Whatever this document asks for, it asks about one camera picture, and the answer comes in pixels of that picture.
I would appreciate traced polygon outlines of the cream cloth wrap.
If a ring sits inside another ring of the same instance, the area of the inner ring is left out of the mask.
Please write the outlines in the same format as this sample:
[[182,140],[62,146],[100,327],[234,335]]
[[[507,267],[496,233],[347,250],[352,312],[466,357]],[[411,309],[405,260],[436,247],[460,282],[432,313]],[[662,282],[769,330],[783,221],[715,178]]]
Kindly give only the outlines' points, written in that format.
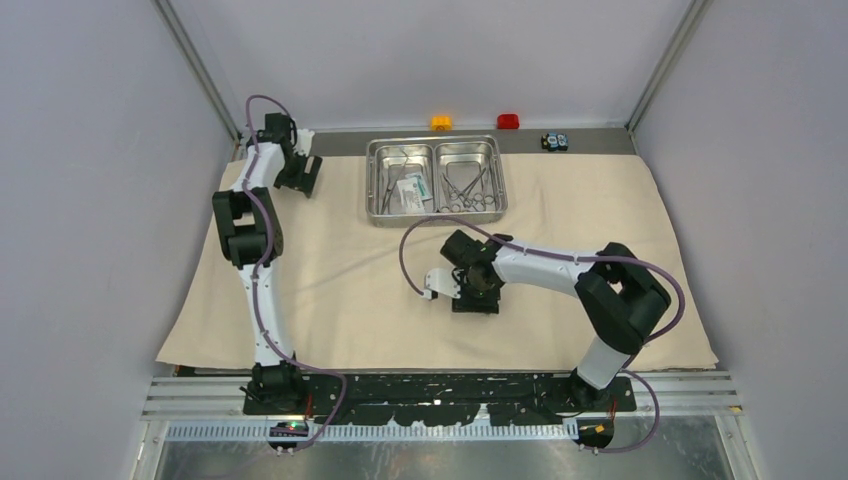
[[[316,192],[274,191],[284,251],[275,295],[301,362],[342,369],[569,370],[595,332],[578,299],[509,283],[494,315],[456,313],[441,254],[451,224],[381,228],[366,212],[363,157],[324,160]],[[532,248],[591,255],[611,242],[688,284],[667,209],[635,155],[506,154],[508,207],[485,226]]]

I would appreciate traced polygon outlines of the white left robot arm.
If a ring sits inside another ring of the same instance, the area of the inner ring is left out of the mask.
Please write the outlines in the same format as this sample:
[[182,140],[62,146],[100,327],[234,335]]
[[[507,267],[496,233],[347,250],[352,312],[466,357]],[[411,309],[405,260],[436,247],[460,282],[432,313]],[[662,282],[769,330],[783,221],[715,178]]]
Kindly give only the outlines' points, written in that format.
[[276,292],[284,236],[271,191],[312,196],[323,160],[311,156],[311,139],[289,115],[266,115],[237,180],[212,197],[222,254],[238,271],[254,333],[254,364],[243,388],[247,414],[293,414],[308,398]]

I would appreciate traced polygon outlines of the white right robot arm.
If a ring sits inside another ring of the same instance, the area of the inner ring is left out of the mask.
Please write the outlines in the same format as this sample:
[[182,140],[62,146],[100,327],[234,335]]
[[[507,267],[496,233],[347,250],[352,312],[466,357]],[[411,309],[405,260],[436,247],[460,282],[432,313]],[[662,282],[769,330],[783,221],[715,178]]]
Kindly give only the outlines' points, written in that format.
[[623,244],[587,255],[542,250],[497,234],[487,241],[452,233],[440,249],[451,264],[455,313],[496,314],[507,284],[528,285],[576,298],[595,336],[568,378],[566,399],[596,410],[610,384],[647,343],[671,306],[668,291]]

